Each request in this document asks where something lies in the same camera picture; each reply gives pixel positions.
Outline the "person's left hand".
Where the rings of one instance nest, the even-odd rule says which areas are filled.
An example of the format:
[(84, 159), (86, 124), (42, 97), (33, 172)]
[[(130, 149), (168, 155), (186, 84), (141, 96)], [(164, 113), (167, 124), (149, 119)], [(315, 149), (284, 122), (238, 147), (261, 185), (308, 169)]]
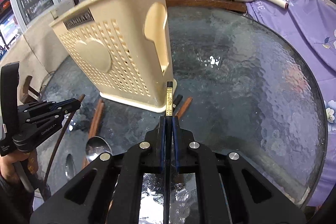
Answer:
[(29, 153), (14, 151), (6, 156), (1, 156), (1, 176), (10, 184), (18, 184), (20, 178), (15, 171), (14, 163), (28, 160), (27, 169), (31, 174), (36, 174), (39, 167), (37, 161), (37, 152), (35, 150)]

